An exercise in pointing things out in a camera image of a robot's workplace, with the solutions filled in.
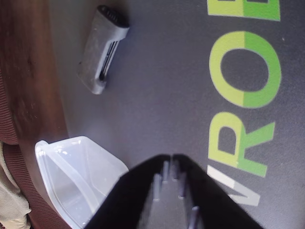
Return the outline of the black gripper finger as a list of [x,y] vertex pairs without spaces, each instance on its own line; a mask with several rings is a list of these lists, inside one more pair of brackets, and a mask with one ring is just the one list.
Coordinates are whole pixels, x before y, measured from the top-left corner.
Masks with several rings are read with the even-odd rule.
[[188,156],[173,155],[173,167],[188,229],[262,228]]
[[87,229],[145,229],[167,182],[171,157],[154,156],[120,177]]

